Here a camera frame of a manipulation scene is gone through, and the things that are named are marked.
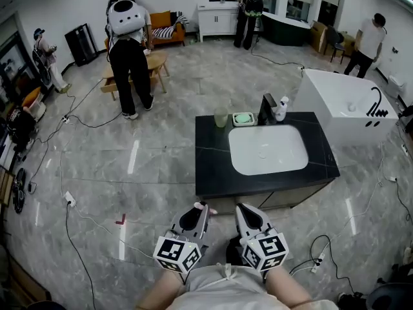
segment marble floor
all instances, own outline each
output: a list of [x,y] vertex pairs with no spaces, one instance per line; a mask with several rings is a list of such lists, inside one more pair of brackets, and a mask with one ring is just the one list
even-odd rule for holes
[[[169,54],[171,76],[165,78],[163,94],[154,88],[156,102],[150,112],[134,94],[140,113],[135,121],[122,117],[97,129],[88,128],[72,117],[49,141],[48,152],[34,182],[33,195],[26,194],[23,212],[12,207],[6,213],[7,246],[17,261],[67,309],[92,309],[90,282],[66,235],[66,200],[70,191],[78,212],[71,209],[68,231],[85,261],[93,281],[97,309],[133,309],[161,270],[153,261],[128,245],[152,254],[177,210],[195,200],[195,116],[213,114],[218,105],[229,112],[253,111],[262,96],[270,92],[276,101],[288,96],[292,101],[301,80],[295,65],[274,65],[244,49],[236,49],[230,39],[209,39],[194,45],[162,48]],[[330,64],[311,47],[277,46],[262,39],[254,53],[280,63],[295,61],[309,67],[342,72],[348,59]],[[103,54],[91,64],[71,67],[65,79],[73,84],[68,94],[75,105],[100,80],[106,65]],[[376,71],[367,78],[384,86]],[[69,111],[72,98],[53,93],[46,101],[40,137],[45,140]],[[120,113],[119,100],[95,88],[73,112],[83,123],[99,125]],[[400,261],[410,243],[412,226],[396,197],[396,184],[383,179],[399,178],[400,195],[413,208],[411,194],[413,163],[401,150],[396,127],[380,145],[334,148],[341,177],[294,209],[267,211],[278,231],[284,232],[291,256],[289,269],[308,260],[312,241],[320,234],[331,238],[340,276],[349,276],[356,291],[367,294],[378,277],[387,277],[391,265]],[[23,166],[32,176],[46,150],[39,142]],[[382,181],[377,184],[377,176]],[[354,229],[348,222],[351,206]],[[124,225],[117,225],[126,215]],[[106,227],[113,235],[98,227]],[[207,241],[212,245],[203,265],[222,262],[226,242],[236,234],[233,216],[212,218]],[[318,254],[327,241],[314,245]],[[346,280],[337,280],[331,260],[326,259],[316,274],[300,271],[295,278],[314,298],[335,299],[350,292]]]

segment wooden table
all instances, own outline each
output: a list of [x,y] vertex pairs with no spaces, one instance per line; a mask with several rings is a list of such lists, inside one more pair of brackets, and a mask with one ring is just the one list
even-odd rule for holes
[[[166,75],[169,77],[169,71],[166,67],[167,58],[168,58],[168,55],[166,54],[166,52],[162,50],[158,50],[157,52],[151,52],[146,57],[146,60],[148,61],[148,70],[149,70],[151,86],[155,85],[157,82],[157,79],[154,76],[154,73],[155,73],[155,75],[158,76],[159,81],[161,82],[162,91],[164,93],[166,93],[166,88],[162,80],[161,69],[163,67],[165,69]],[[105,71],[103,72],[103,78],[105,79],[105,85],[101,87],[101,91],[103,93],[111,93],[112,99],[115,101],[114,92],[117,91],[117,86],[116,86],[116,82],[114,79],[114,72],[110,64],[107,64]],[[133,85],[133,81],[131,77],[129,77],[129,83]]]

